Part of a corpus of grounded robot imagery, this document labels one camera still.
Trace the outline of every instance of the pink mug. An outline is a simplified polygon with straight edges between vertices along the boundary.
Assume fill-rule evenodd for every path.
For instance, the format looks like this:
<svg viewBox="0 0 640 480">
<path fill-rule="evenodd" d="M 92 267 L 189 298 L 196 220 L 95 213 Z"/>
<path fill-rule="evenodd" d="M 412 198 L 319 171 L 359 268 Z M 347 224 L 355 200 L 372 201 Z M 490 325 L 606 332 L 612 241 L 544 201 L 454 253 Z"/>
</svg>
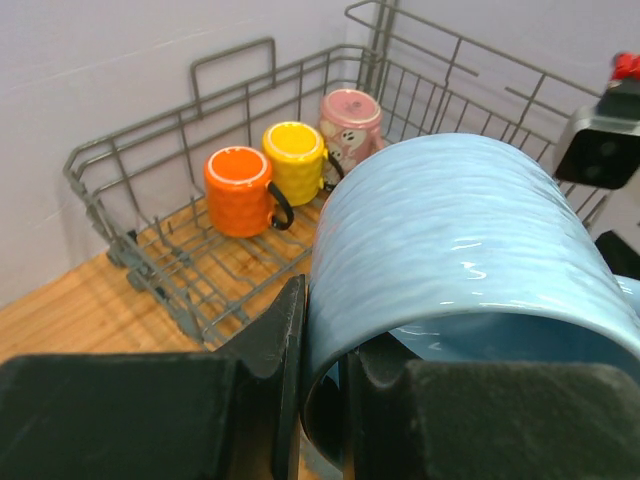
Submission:
<svg viewBox="0 0 640 480">
<path fill-rule="evenodd" d="M 324 97 L 319 130 L 329 154 L 340 163 L 345 175 L 385 147 L 380 133 L 381 121 L 380 105 L 364 92 L 343 88 Z M 324 176 L 328 185 L 339 181 L 330 165 L 325 165 Z"/>
</svg>

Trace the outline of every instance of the blue mug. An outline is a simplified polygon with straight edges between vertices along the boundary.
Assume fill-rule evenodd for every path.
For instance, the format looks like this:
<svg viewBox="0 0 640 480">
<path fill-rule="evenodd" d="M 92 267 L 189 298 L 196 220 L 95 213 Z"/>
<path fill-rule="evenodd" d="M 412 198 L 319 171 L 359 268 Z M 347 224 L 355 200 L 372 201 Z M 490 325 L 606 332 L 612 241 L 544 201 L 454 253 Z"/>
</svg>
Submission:
<svg viewBox="0 0 640 480">
<path fill-rule="evenodd" d="M 520 150 L 469 134 L 387 147 L 322 210 L 303 394 L 388 331 L 431 361 L 604 363 L 640 383 L 629 302 L 640 288 L 621 283 L 555 181 Z"/>
</svg>

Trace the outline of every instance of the upside-down mug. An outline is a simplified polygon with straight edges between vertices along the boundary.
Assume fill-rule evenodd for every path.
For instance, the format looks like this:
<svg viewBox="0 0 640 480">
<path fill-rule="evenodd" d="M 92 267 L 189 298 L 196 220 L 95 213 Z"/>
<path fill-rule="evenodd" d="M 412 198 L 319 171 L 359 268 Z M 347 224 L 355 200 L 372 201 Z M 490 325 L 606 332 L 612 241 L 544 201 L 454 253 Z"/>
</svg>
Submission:
<svg viewBox="0 0 640 480">
<path fill-rule="evenodd" d="M 430 362 L 600 363 L 640 383 L 638 282 L 612 275 L 534 160 L 490 138 L 419 137 L 354 169 L 322 209 L 309 292 L 303 423 L 321 451 L 314 392 L 384 332 Z"/>
<path fill-rule="evenodd" d="M 273 179 L 289 203 L 296 207 L 310 202 L 324 187 L 325 163 L 344 176 L 329 156 L 318 131 L 300 122 L 272 125 L 262 137 L 262 149 L 273 164 Z"/>
<path fill-rule="evenodd" d="M 253 148 L 217 151 L 205 163 L 204 179 L 211 224 L 225 235 L 252 237 L 270 226 L 286 230 L 293 223 L 293 209 L 272 181 L 271 164 Z M 285 220 L 276 216 L 275 201 Z"/>
<path fill-rule="evenodd" d="M 320 115 L 320 133 L 345 174 L 385 146 L 380 133 L 382 110 L 378 102 L 364 92 L 343 88 L 327 94 L 322 100 Z M 328 183 L 339 180 L 327 168 L 324 175 Z"/>
</svg>

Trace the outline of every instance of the black mug handle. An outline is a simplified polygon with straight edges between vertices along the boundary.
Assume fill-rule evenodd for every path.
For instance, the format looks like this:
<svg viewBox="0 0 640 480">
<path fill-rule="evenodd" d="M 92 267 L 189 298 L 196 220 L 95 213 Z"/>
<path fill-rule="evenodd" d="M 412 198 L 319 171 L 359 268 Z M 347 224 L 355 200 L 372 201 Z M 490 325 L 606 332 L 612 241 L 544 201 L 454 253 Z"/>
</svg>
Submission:
<svg viewBox="0 0 640 480">
<path fill-rule="evenodd" d="M 287 216 L 287 219 L 283 222 L 274 215 L 273 217 L 271 217 L 271 225 L 278 230 L 286 230 L 293 223 L 293 208 L 291 208 L 291 205 L 289 205 L 289 201 L 280 191 L 280 189 L 276 187 L 275 183 L 269 182 L 267 190 L 269 190 L 269 193 L 273 195 L 273 198 L 275 198 L 276 201 L 280 204 L 280 206 L 284 210 L 285 215 Z"/>
<path fill-rule="evenodd" d="M 344 178 L 344 170 L 342 169 L 342 165 L 340 165 L 340 162 L 336 159 L 336 157 L 331 155 L 331 153 L 327 155 L 327 160 L 329 161 L 329 164 L 335 169 L 335 171 L 338 172 L 338 176 L 340 177 L 340 180 L 342 180 Z M 334 188 L 336 188 L 336 186 L 332 183 L 324 184 L 324 189 L 327 192 L 333 191 Z"/>
</svg>

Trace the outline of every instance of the wire basket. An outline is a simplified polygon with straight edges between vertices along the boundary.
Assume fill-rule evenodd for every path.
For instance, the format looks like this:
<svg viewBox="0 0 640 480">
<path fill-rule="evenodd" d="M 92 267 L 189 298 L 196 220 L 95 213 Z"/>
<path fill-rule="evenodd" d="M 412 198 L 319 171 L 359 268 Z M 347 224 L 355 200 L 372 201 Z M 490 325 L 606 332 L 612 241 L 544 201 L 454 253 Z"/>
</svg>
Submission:
<svg viewBox="0 0 640 480">
<path fill-rule="evenodd" d="M 314 125 L 321 98 L 346 87 L 378 100 L 388 142 L 475 132 L 508 141 L 550 169 L 569 114 L 598 96 L 395 2 L 367 0 L 345 14 L 369 32 L 369 45 L 337 45 L 278 66 L 275 41 L 262 38 L 197 60 L 194 101 L 86 143 L 65 164 L 112 263 L 127 268 L 132 287 L 153 295 L 204 348 L 258 316 L 289 276 L 308 273 L 324 200 L 321 194 L 297 208 L 286 232 L 227 238 L 211 227 L 204 202 L 203 165 L 215 150 L 256 146 L 275 122 Z M 268 54 L 267 71 L 200 94 L 203 68 L 253 50 Z M 559 184 L 589 228 L 608 192 Z"/>
</svg>

